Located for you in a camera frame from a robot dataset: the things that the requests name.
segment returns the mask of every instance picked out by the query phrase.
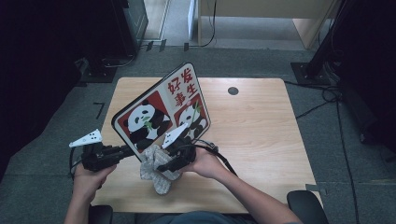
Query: panda face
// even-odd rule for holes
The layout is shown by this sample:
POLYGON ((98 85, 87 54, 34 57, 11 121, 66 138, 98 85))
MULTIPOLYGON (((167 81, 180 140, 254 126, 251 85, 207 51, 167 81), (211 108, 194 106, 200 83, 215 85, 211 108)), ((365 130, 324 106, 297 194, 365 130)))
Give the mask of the panda face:
POLYGON ((135 132, 143 127, 154 116, 155 108, 152 105, 140 105, 134 109, 128 118, 129 132, 135 132))
POLYGON ((200 117, 200 114, 197 110, 195 110, 192 105, 187 107, 183 112, 180 114, 180 118, 178 121, 178 125, 181 126, 184 123, 188 123, 190 125, 195 122, 200 117))

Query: human arm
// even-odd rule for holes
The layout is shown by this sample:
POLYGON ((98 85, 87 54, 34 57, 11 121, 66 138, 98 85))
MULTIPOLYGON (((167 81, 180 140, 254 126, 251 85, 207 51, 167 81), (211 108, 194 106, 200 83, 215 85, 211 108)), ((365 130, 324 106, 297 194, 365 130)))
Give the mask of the human arm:
POLYGON ((197 148, 196 153, 195 162, 183 167, 181 172, 195 172, 219 181, 259 223, 301 223, 285 204, 231 173, 216 156, 201 148, 197 148))
POLYGON ((85 170, 82 164, 76 168, 73 195, 67 209, 64 224, 88 223, 88 211, 96 190, 105 183, 107 176, 116 169, 116 165, 99 172, 85 170))

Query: gray carpet floor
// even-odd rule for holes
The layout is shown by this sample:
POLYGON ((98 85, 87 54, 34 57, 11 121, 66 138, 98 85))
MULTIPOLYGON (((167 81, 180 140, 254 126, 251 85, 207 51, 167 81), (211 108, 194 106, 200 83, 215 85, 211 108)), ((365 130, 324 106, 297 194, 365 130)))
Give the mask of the gray carpet floor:
MULTIPOLYGON (((67 177, 68 144, 102 128, 118 78, 163 77, 181 63, 190 62, 198 77, 279 77, 295 81, 290 62, 309 62, 313 54, 309 50, 141 49, 132 63, 118 69, 113 83, 75 87, 46 130, 11 159, 0 184, 0 223, 63 222, 72 190, 72 180, 67 177), (102 113, 94 103, 105 103, 102 113)), ((321 91, 291 85, 287 90, 296 116, 323 103, 321 91)), ((339 107, 360 222, 395 223, 396 188, 392 180, 396 167, 384 162, 392 153, 382 146, 361 144, 347 105, 341 102, 339 107)), ((331 223, 356 223, 336 105, 313 111, 298 119, 298 125, 328 219, 331 223)), ((116 213, 114 223, 134 223, 133 218, 134 214, 116 213)))

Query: human hand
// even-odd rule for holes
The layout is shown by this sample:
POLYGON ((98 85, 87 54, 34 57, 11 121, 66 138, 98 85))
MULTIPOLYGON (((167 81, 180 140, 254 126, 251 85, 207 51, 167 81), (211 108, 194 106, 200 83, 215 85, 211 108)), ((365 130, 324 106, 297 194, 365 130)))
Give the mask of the human hand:
POLYGON ((204 150, 196 148, 195 161, 179 170, 180 172, 195 172, 206 178, 217 179, 222 172, 228 170, 221 164, 218 157, 204 150))
POLYGON ((79 164, 74 177, 73 198, 80 199, 84 203, 91 203, 98 188, 105 183, 107 176, 116 167, 117 165, 113 165, 95 173, 84 169, 83 165, 79 164))

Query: panda illustration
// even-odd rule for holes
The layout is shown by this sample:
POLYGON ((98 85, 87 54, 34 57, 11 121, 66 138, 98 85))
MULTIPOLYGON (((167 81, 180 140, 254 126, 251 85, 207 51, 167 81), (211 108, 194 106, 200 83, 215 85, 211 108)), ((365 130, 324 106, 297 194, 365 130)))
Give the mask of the panda illustration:
POLYGON ((189 126, 180 136, 184 136, 189 140, 197 138, 206 127, 207 121, 201 115, 201 107, 198 105, 198 101, 181 112, 178 125, 180 126, 184 123, 188 123, 189 126))
POLYGON ((128 127, 129 138, 137 149, 149 147, 157 137, 163 135, 171 124, 169 117, 144 100, 123 124, 128 127))

